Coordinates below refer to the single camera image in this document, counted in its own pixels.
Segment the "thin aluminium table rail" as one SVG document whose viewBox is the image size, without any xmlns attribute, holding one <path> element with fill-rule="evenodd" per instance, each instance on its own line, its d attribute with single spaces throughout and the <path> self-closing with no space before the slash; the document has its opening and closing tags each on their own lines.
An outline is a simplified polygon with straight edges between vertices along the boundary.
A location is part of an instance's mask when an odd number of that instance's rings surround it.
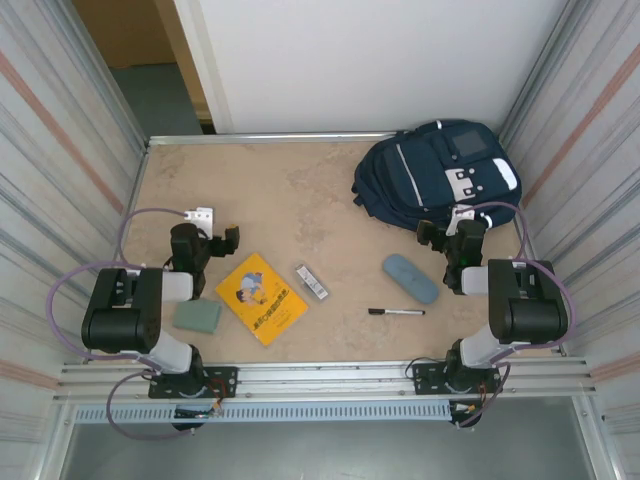
<svg viewBox="0 0 640 480">
<path fill-rule="evenodd" d="M 185 145 L 255 145 L 282 143 L 354 143 L 378 142 L 396 135 L 395 131 L 320 132 L 320 133 L 254 133 L 215 135 L 151 136 L 149 146 Z"/>
</svg>

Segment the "green sponge block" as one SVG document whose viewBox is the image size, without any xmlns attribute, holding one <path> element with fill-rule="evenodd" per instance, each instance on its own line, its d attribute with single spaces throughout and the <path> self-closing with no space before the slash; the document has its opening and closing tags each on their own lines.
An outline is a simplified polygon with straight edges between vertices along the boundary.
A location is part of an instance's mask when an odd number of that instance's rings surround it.
<svg viewBox="0 0 640 480">
<path fill-rule="evenodd" d="M 208 299 L 178 303 L 172 324 L 177 329 L 214 334 L 219 324 L 222 306 Z"/>
</svg>

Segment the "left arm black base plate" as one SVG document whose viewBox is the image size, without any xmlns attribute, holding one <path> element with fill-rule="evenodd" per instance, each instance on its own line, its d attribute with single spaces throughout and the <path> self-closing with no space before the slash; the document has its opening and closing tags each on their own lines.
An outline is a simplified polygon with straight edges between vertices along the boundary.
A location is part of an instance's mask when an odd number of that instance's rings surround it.
<svg viewBox="0 0 640 480">
<path fill-rule="evenodd" d="M 238 368 L 205 367 L 202 373 L 161 374 L 148 389 L 151 399 L 225 399 L 236 395 Z"/>
</svg>

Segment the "navy blue backpack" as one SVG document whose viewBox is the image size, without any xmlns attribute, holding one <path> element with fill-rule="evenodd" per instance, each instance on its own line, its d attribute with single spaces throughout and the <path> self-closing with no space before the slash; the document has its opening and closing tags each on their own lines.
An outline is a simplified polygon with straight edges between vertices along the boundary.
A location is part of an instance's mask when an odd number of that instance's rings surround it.
<svg viewBox="0 0 640 480">
<path fill-rule="evenodd" d="M 375 144 L 357 165 L 354 203 L 384 223 L 415 231 L 421 220 L 448 226 L 455 204 L 476 205 L 488 228 L 513 220 L 522 185 L 486 125 L 435 120 Z"/>
</svg>

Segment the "wide aluminium mounting rail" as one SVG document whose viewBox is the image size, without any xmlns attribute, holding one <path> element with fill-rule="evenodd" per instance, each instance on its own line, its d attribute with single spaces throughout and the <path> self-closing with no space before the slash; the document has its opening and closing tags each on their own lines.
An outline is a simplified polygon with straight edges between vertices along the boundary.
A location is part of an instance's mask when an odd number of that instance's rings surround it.
<svg viewBox="0 0 640 480">
<path fill-rule="evenodd" d="M 562 356 L 510 361 L 503 395 L 512 398 L 593 395 L 587 362 Z M 236 401 L 390 400 L 415 395 L 406 361 L 240 363 L 226 388 Z M 139 370 L 133 364 L 67 365 L 53 399 L 77 404 L 107 398 L 116 381 Z"/>
</svg>

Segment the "blue-grey glasses case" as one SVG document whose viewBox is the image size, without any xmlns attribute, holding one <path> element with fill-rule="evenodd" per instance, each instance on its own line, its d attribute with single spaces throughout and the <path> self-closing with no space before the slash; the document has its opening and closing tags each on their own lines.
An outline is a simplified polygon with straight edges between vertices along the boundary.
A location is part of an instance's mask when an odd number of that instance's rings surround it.
<svg viewBox="0 0 640 480">
<path fill-rule="evenodd" d="M 432 304 L 439 297 L 436 284 L 411 261 L 400 254 L 392 254 L 383 262 L 383 271 L 414 300 Z"/>
</svg>

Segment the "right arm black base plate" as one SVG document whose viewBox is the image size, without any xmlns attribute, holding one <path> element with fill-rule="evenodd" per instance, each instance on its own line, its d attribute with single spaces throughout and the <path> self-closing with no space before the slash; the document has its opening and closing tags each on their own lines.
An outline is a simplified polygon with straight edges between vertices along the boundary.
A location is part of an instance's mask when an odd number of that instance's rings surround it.
<svg viewBox="0 0 640 480">
<path fill-rule="evenodd" d="M 414 364 L 411 369 L 416 395 L 479 394 L 481 386 L 493 393 L 501 381 L 497 369 L 448 366 L 445 362 Z"/>
</svg>

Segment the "yellow picture book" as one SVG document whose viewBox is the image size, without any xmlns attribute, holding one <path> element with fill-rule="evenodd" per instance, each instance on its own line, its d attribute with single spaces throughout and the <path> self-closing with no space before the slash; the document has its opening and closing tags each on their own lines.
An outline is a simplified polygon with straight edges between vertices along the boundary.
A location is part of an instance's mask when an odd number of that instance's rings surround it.
<svg viewBox="0 0 640 480">
<path fill-rule="evenodd" d="M 258 253 L 220 282 L 216 293 L 265 347 L 308 311 L 307 303 Z"/>
</svg>

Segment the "white door frame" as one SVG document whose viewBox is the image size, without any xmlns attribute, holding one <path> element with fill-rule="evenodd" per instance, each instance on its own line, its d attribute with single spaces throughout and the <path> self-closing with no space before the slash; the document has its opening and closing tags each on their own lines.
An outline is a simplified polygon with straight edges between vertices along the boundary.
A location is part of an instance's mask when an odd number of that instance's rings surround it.
<svg viewBox="0 0 640 480">
<path fill-rule="evenodd" d="M 218 134 L 234 134 L 223 82 L 200 0 L 174 0 L 207 108 Z"/>
</svg>

